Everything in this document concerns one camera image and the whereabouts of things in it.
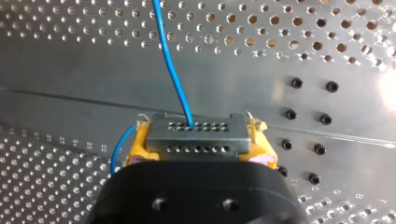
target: blue cable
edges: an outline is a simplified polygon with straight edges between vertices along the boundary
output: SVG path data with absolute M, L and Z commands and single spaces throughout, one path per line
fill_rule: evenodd
M 158 33 L 160 36 L 161 46 L 163 49 L 163 57 L 165 58 L 166 66 L 168 67 L 168 71 L 174 83 L 178 95 L 178 99 L 180 100 L 181 106 L 183 107 L 184 115 L 186 116 L 187 123 L 189 124 L 190 127 L 192 127 L 194 125 L 194 121 L 192 119 L 189 103 L 187 102 L 186 96 L 184 95 L 183 88 L 181 88 L 180 80 L 178 80 L 177 72 L 172 61 L 171 52 L 169 51 L 168 44 L 166 41 L 165 29 L 163 28 L 163 15 L 161 13 L 159 0 L 152 0 L 152 5 L 154 7 Z
M 128 136 L 134 131 L 136 128 L 135 125 L 132 125 L 121 137 L 120 141 L 117 143 L 116 148 L 113 151 L 113 155 L 111 156 L 111 162 L 110 162 L 110 173 L 111 175 L 114 175 L 116 173 L 116 164 L 117 164 L 117 157 L 120 154 L 121 147 L 124 144 L 125 140 L 128 138 Z

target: perforated metal sheet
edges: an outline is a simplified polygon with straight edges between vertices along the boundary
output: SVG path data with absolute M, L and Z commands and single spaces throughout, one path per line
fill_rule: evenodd
M 270 142 L 289 170 L 290 183 L 294 186 L 298 181 L 294 187 L 306 198 L 302 206 L 315 208 L 315 212 L 306 210 L 310 221 L 393 221 L 396 195 L 389 175 L 395 171 L 396 147 L 394 1 L 188 0 L 166 1 L 162 6 L 192 111 L 227 117 L 248 110 L 266 121 Z M 0 40 L 0 86 L 4 88 L 0 141 L 10 140 L 2 143 L 1 171 L 7 176 L 0 176 L 1 184 L 19 169 L 27 172 L 23 163 L 29 157 L 45 160 L 13 152 L 11 146 L 21 150 L 16 141 L 46 145 L 46 155 L 54 154 L 50 150 L 57 147 L 60 153 L 80 150 L 107 158 L 139 113 L 181 111 L 159 49 L 150 1 L 3 0 Z M 294 77 L 304 82 L 299 90 L 290 86 Z M 326 91 L 330 80 L 339 84 L 338 92 Z M 289 108 L 297 112 L 297 119 L 284 117 Z M 331 125 L 318 121 L 323 113 L 332 116 Z M 293 150 L 279 146 L 284 138 L 293 142 Z M 312 151 L 315 143 L 326 146 L 328 152 L 317 156 Z M 47 165 L 40 164 L 42 170 L 34 170 L 34 176 L 42 176 Z M 73 169 L 84 163 L 68 165 L 75 173 Z M 100 167 L 92 167 L 94 171 L 107 175 Z M 308 173 L 322 177 L 318 190 L 306 180 Z M 67 181 L 73 176 L 59 178 Z M 40 218 L 45 223 L 59 222 L 57 217 L 66 223 L 82 222 L 84 215 L 69 199 L 64 208 L 61 205 L 67 194 L 74 195 L 70 188 L 65 196 L 55 197 L 53 203 L 60 208 L 55 207 L 53 216 L 48 214 L 53 205 L 44 199 L 50 196 L 46 192 L 42 198 L 35 197 L 35 203 L 48 201 L 48 209 L 32 208 L 29 214 L 21 206 L 17 209 L 12 202 L 21 194 L 14 191 L 9 196 L 8 190 L 19 182 L 1 189 L 5 211 L 1 222 L 36 223 Z M 87 190 L 94 192 L 95 185 L 99 186 L 87 184 Z M 38 189 L 31 189 L 32 194 L 37 195 Z M 81 207 L 92 203 L 94 196 L 85 198 L 87 203 L 80 202 Z M 321 205 L 324 199 L 329 205 Z M 343 211 L 343 203 L 350 209 Z M 23 214 L 18 221 L 17 212 Z

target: metal panel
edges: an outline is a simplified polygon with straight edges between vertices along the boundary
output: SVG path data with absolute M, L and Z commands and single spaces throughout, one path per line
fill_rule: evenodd
M 248 110 L 266 121 L 310 221 L 394 222 L 396 2 L 162 5 L 194 113 Z M 120 134 L 139 113 L 181 111 L 151 11 L 148 0 L 0 1 L 2 223 L 82 223 Z M 294 77 L 300 89 L 290 85 Z M 331 80 L 338 92 L 326 90 Z M 284 117 L 290 108 L 297 119 Z M 331 125 L 318 121 L 323 113 Z M 281 148 L 285 138 L 292 150 Z M 316 143 L 325 155 L 315 154 Z M 311 173 L 318 186 L 307 181 Z
M 184 1 L 164 3 L 163 12 L 194 113 L 249 110 L 270 125 L 394 141 L 394 5 Z M 180 108 L 150 1 L 3 1 L 0 8 L 3 87 Z M 292 77 L 304 81 L 300 90 Z M 339 83 L 337 93 L 325 90 L 329 80 Z M 282 116 L 286 108 L 297 120 Z M 320 124 L 321 113 L 333 124 Z

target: hole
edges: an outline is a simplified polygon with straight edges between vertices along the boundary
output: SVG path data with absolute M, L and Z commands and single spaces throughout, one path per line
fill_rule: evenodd
M 236 32 L 238 33 L 238 34 L 243 34 L 244 32 L 245 32 L 245 27 L 243 27 L 243 26 L 239 26 L 238 28 L 236 28 Z
M 222 206 L 227 212 L 236 212 L 241 209 L 239 202 L 234 199 L 226 199 L 223 201 Z
M 168 19 L 171 21 L 174 21 L 176 19 L 176 12 L 175 11 L 170 11 L 168 13 Z
M 205 3 L 203 3 L 203 2 L 200 2 L 200 3 L 198 3 L 198 8 L 199 9 L 204 9 L 205 8 Z
M 359 39 L 361 39 L 361 35 L 360 34 L 354 34 L 352 36 L 352 39 L 355 40 L 355 41 L 358 41 Z
M 395 47 L 388 48 L 387 49 L 387 54 L 388 54 L 389 57 L 396 56 L 396 48 Z
M 363 47 L 361 47 L 361 53 L 363 55 L 367 55 L 369 53 L 371 53 L 373 51 L 373 48 L 367 45 L 364 45 Z
M 226 36 L 225 39 L 224 39 L 224 43 L 225 43 L 226 45 L 231 45 L 231 44 L 233 44 L 233 37 L 230 36 L 230 35 Z
M 346 21 L 346 20 L 341 21 L 341 27 L 343 27 L 344 29 L 349 28 L 350 24 L 351 24 L 350 21 Z
M 184 2 L 179 2 L 179 3 L 178 3 L 178 7 L 179 7 L 180 9 L 184 9 L 184 8 L 186 7 L 186 4 L 185 4 Z
M 314 206 L 307 206 L 306 209 L 305 209 L 305 212 L 306 212 L 308 215 L 312 215 L 312 214 L 315 213 L 315 207 L 314 207 Z
M 122 12 L 121 9 L 118 8 L 118 9 L 116 9 L 115 14 L 116 14 L 117 17 L 121 17 L 123 12 Z
M 376 28 L 376 21 L 368 21 L 366 24 L 368 30 L 375 30 Z
M 396 216 L 395 216 L 394 214 L 392 214 L 392 213 L 389 213 L 389 214 L 388 214 L 388 218 L 389 218 L 390 220 L 394 220 L 394 219 L 396 218 Z
M 300 80 L 299 85 L 300 85 L 300 88 L 303 86 L 303 83 L 301 80 Z M 283 149 L 291 150 L 293 148 L 293 143 L 289 139 L 285 139 L 282 141 L 282 147 L 283 147 Z
M 254 23 L 257 22 L 257 16 L 251 15 L 251 16 L 249 16 L 249 17 L 247 18 L 247 21 L 248 21 L 248 23 L 250 23 L 250 24 L 254 24 Z
M 323 60 L 324 60 L 326 63 L 329 63 L 329 62 L 332 61 L 332 56 L 326 55 L 326 56 L 324 56 Z
M 277 24 L 279 23 L 279 17 L 278 17 L 278 16 L 273 16 L 273 17 L 271 17 L 270 23 L 271 23 L 272 25 L 277 25 Z
M 161 6 L 161 8 L 165 8 L 166 7 L 166 2 L 165 1 L 161 1 L 160 2 L 160 6 Z
M 280 32 L 280 35 L 282 35 L 282 36 L 289 35 L 289 30 L 282 30 L 282 31 Z
M 222 11 L 225 8 L 225 4 L 224 3 L 219 3 L 219 10 Z
M 150 38 L 150 39 L 156 39 L 157 38 L 157 32 L 155 32 L 155 31 L 151 31 L 149 34 L 148 34 L 148 37 Z
M 291 40 L 291 41 L 289 42 L 289 47 L 290 47 L 291 49 L 297 49 L 298 46 L 299 46 L 299 43 L 298 43 L 297 40 Z
M 186 41 L 188 43 L 192 43 L 192 41 L 194 41 L 194 37 L 192 36 L 192 34 L 187 34 L 186 35 Z
M 301 196 L 301 197 L 298 198 L 298 201 L 300 203 L 305 203 L 306 202 L 306 197 L 305 196 Z
M 202 24 L 198 24 L 197 25 L 197 31 L 198 32 L 201 32 L 201 31 L 203 31 L 204 30 L 204 26 L 202 25 Z
M 140 36 L 140 32 L 138 30 L 132 30 L 132 36 L 134 38 L 138 38 Z
M 337 213 L 334 210 L 330 210 L 327 212 L 327 217 L 328 218 L 335 218 L 337 216 Z
M 227 16 L 227 21 L 228 22 L 235 22 L 236 21 L 236 16 L 234 14 L 230 14 Z
M 321 50 L 322 44 L 320 42 L 315 42 L 314 45 L 312 46 L 314 50 Z
M 221 53 L 221 49 L 220 49 L 219 47 L 215 47 L 215 53 L 216 53 L 216 54 L 220 54 L 220 53 Z M 215 129 L 213 129 L 213 131 L 218 132 L 219 129 L 218 129 L 218 128 L 215 128 Z
M 338 50 L 338 52 L 345 52 L 346 50 L 347 50 L 347 45 L 345 45 L 345 44 L 338 44 L 337 45 L 337 50 Z
M 309 7 L 308 10 L 306 11 L 308 14 L 314 14 L 315 13 L 315 8 L 314 7 Z
M 335 7 L 335 8 L 332 9 L 332 14 L 334 16 L 340 14 L 340 12 L 341 12 L 341 9 L 339 7 Z
M 359 8 L 358 9 L 358 15 L 359 16 L 364 16 L 366 14 L 366 9 L 364 8 Z
M 152 202 L 152 209 L 156 212 L 162 212 L 169 207 L 169 204 L 165 198 L 157 198 Z
M 270 38 L 267 41 L 268 48 L 274 48 L 276 46 L 276 39 Z
M 213 14 L 213 13 L 207 13 L 207 15 L 206 15 L 206 20 L 207 20 L 207 21 L 212 22 L 212 21 L 214 21 L 215 19 L 216 19 L 216 15 L 215 15 L 215 14 Z
M 379 5 L 382 3 L 382 0 L 372 0 L 373 5 Z
M 205 43 L 206 44 L 213 44 L 215 42 L 215 38 L 213 37 L 213 35 L 206 35 L 205 36 Z
M 299 25 L 303 24 L 303 19 L 301 19 L 300 17 L 296 17 L 293 19 L 293 24 L 295 26 L 299 26 Z
M 364 209 L 363 212 L 364 212 L 364 214 L 365 214 L 366 216 L 370 216 L 370 215 L 372 214 L 372 210 L 371 210 L 370 208 Z
M 105 35 L 106 34 L 106 29 L 105 28 L 99 28 L 99 35 Z
M 335 32 L 329 32 L 327 34 L 327 37 L 329 37 L 329 39 L 334 39 L 335 38 Z
M 356 215 L 350 215 L 349 218 L 348 218 L 348 221 L 349 221 L 350 223 L 358 222 L 358 221 L 359 221 L 359 217 L 356 216 Z
M 262 12 L 268 11 L 269 7 L 267 5 L 262 5 Z
M 341 204 L 340 205 L 340 209 L 342 210 L 342 211 L 347 211 L 347 210 L 349 210 L 349 204 L 347 204 L 347 203 L 343 203 L 343 204 Z
M 291 13 L 293 11 L 293 7 L 292 6 L 285 6 L 283 8 L 283 10 L 285 11 L 285 13 Z
M 324 19 L 318 19 L 317 20 L 317 26 L 318 27 L 324 27 L 326 25 L 326 20 Z
M 115 32 L 116 36 L 122 36 L 122 30 L 121 29 L 117 29 Z
M 193 12 L 187 13 L 187 20 L 188 21 L 194 21 L 195 20 L 195 14 Z
M 378 35 L 376 37 L 376 41 L 378 43 L 384 43 L 385 41 L 387 41 L 388 37 L 386 35 Z
M 246 4 L 239 5 L 239 10 L 240 11 L 245 11 L 246 9 L 247 9 L 247 5 Z
M 233 53 L 234 53 L 236 56 L 239 56 L 239 55 L 242 54 L 242 50 L 241 50 L 241 49 L 235 49 L 235 50 L 233 51 Z
M 310 37 L 312 35 L 311 31 L 305 31 L 304 32 L 304 37 Z
M 176 35 L 173 32 L 169 32 L 167 37 L 169 41 L 174 41 L 176 39 Z
M 253 45 L 254 45 L 254 38 L 253 38 L 253 37 L 248 37 L 248 38 L 245 40 L 245 43 L 246 43 L 246 45 L 247 45 L 248 47 L 253 46 Z
M 134 11 L 132 11 L 132 16 L 134 18 L 139 18 L 140 17 L 140 11 L 135 9 Z
M 323 218 L 319 217 L 319 218 L 317 219 L 317 223 L 318 223 L 318 224 L 322 224 L 323 222 L 324 222 Z
M 220 32 L 222 32 L 224 30 L 224 27 L 222 25 L 218 25 L 216 30 L 218 31 L 218 33 L 220 33 Z
M 227 147 L 227 146 L 224 146 L 224 147 L 221 148 L 221 151 L 222 151 L 222 152 L 229 152 L 229 151 L 230 151 L 230 148 Z
M 380 59 L 374 59 L 373 60 L 373 66 L 379 66 L 381 65 L 382 61 Z
M 308 59 L 308 54 L 302 53 L 301 56 L 300 56 L 300 59 L 301 59 L 301 60 L 306 60 L 306 59 Z

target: screw hole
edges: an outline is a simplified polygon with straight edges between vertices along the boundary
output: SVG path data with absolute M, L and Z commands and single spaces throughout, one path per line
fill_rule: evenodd
M 233 199 L 224 200 L 222 206 L 227 212 L 236 212 L 241 208 L 239 202 Z
M 289 139 L 285 139 L 282 141 L 282 147 L 285 150 L 291 150 L 293 148 L 293 143 Z
M 169 206 L 167 200 L 165 198 L 157 198 L 152 203 L 152 209 L 157 212 L 162 212 L 167 209 Z

